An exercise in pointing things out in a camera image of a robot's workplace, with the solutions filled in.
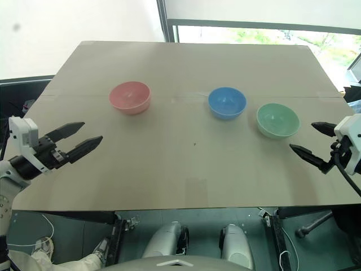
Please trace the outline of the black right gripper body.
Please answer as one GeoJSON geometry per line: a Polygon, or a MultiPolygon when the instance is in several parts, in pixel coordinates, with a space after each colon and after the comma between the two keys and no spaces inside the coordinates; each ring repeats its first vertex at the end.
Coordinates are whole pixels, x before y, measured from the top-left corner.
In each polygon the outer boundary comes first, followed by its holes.
{"type": "Polygon", "coordinates": [[[338,139],[331,145],[331,158],[328,162],[324,162],[321,167],[322,173],[328,173],[334,166],[338,168],[340,172],[345,172],[348,162],[351,159],[352,152],[350,147],[352,146],[351,140],[348,136],[343,136],[342,139],[338,139]]]}

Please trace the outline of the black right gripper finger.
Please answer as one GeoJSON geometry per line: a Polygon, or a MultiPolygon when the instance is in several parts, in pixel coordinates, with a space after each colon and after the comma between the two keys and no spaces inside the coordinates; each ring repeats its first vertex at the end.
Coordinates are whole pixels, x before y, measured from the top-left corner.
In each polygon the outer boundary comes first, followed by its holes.
{"type": "Polygon", "coordinates": [[[329,171],[328,162],[323,159],[315,156],[310,150],[299,146],[290,144],[289,147],[304,161],[310,163],[311,165],[317,167],[320,171],[329,171]]]}
{"type": "Polygon", "coordinates": [[[317,131],[321,132],[324,135],[329,137],[335,137],[336,134],[334,132],[336,124],[328,123],[328,122],[313,122],[311,126],[317,131]]]}

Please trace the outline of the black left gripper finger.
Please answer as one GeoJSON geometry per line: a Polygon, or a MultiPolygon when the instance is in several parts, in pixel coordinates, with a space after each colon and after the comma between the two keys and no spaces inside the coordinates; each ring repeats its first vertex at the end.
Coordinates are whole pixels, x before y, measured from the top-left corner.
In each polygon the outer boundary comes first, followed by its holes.
{"type": "Polygon", "coordinates": [[[85,155],[92,152],[94,149],[98,147],[101,143],[103,136],[98,136],[94,138],[89,138],[80,144],[78,144],[74,149],[67,153],[68,162],[73,164],[76,161],[80,160],[85,155]]]}
{"type": "Polygon", "coordinates": [[[58,142],[77,133],[84,124],[84,122],[67,123],[47,133],[46,136],[49,137],[49,139],[51,139],[53,142],[58,142]]]}

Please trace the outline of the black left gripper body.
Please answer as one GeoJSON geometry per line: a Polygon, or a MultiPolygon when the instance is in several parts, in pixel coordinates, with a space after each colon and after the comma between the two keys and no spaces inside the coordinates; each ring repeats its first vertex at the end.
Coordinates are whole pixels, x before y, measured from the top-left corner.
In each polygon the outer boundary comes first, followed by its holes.
{"type": "Polygon", "coordinates": [[[59,169],[69,162],[69,155],[58,149],[56,142],[67,138],[62,135],[46,134],[38,141],[38,145],[34,147],[34,157],[41,163],[39,171],[50,171],[59,169]]]}

